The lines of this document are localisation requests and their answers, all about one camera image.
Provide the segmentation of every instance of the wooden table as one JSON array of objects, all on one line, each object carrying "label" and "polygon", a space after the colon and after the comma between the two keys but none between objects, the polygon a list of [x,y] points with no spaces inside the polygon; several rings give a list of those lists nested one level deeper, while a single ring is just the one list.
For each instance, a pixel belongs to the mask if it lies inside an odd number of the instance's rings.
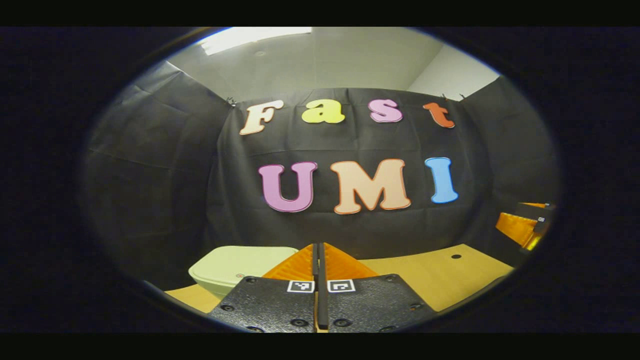
[{"label": "wooden table", "polygon": [[[466,299],[513,269],[466,245],[360,261],[380,275],[400,275],[435,311]],[[221,300],[197,284],[166,293],[204,313],[213,310]]]}]

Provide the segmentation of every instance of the ceiling light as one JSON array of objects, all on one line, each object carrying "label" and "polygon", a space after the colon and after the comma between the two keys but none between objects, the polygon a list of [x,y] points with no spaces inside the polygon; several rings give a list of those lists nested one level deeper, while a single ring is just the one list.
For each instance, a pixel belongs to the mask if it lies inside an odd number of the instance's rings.
[{"label": "ceiling light", "polygon": [[234,27],[215,33],[199,42],[207,55],[219,53],[232,47],[284,35],[311,33],[310,26],[282,28]]}]

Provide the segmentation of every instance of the white wall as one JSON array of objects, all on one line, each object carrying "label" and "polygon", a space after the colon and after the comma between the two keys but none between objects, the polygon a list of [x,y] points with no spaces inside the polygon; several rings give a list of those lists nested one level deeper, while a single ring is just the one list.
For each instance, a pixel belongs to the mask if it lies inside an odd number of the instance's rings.
[{"label": "white wall", "polygon": [[500,74],[475,58],[444,45],[407,91],[462,100],[480,90]]}]

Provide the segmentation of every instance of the foam letter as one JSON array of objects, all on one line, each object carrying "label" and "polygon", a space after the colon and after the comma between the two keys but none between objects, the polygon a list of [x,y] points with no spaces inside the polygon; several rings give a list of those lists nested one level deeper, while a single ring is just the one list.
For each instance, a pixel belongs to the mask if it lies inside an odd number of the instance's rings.
[{"label": "foam letter", "polygon": [[372,100],[369,103],[371,118],[375,122],[399,122],[402,120],[402,113],[396,109],[398,104],[393,100]]},{"label": "foam letter", "polygon": [[400,159],[385,159],[378,165],[372,180],[355,161],[333,163],[331,170],[338,174],[340,183],[340,204],[333,210],[341,215],[359,212],[361,206],[356,204],[356,192],[369,210],[376,207],[383,192],[385,199],[380,203],[381,208],[395,210],[408,207],[411,200],[404,192],[403,167],[404,161]]},{"label": "foam letter", "polygon": [[249,115],[246,117],[244,128],[240,130],[240,135],[248,135],[261,132],[262,129],[264,129],[264,125],[260,124],[260,120],[264,120],[264,122],[271,121],[275,112],[273,108],[281,109],[282,106],[284,106],[284,102],[282,100],[249,106],[246,109],[247,111],[249,111]]},{"label": "foam letter", "polygon": [[302,120],[305,122],[329,122],[335,124],[344,120],[342,105],[336,100],[313,100],[307,104],[307,109],[309,110],[302,113]]},{"label": "foam letter", "polygon": [[451,183],[451,173],[449,158],[430,158],[424,161],[424,164],[431,169],[433,174],[433,183],[436,186],[436,193],[431,197],[431,201],[436,204],[450,202],[458,198],[458,193],[453,190]]},{"label": "foam letter", "polygon": [[447,109],[439,107],[438,104],[436,104],[435,102],[430,102],[429,104],[423,105],[422,107],[429,110],[429,112],[431,113],[431,116],[433,117],[433,121],[435,121],[436,124],[442,127],[449,127],[449,128],[454,127],[456,125],[454,124],[453,121],[447,120],[447,118],[444,116],[444,114],[449,113]]},{"label": "foam letter", "polygon": [[266,165],[258,169],[262,175],[262,192],[264,200],[271,208],[284,213],[297,213],[307,209],[314,200],[314,185],[311,174],[318,165],[313,162],[295,163],[291,170],[298,174],[298,198],[287,200],[280,192],[280,174],[282,165]]}]

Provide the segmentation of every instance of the screw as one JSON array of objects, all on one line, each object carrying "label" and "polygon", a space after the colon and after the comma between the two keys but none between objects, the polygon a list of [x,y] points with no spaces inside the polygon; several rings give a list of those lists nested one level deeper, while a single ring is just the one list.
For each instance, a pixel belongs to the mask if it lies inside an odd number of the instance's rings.
[{"label": "screw", "polygon": [[347,326],[351,325],[352,323],[347,319],[337,319],[336,321],[333,322],[333,324],[335,326],[339,326],[339,327],[347,327]]},{"label": "screw", "polygon": [[305,320],[302,320],[302,319],[293,319],[293,320],[291,320],[291,325],[298,326],[298,327],[303,327],[303,326],[309,325],[309,323],[307,321],[305,321]]}]

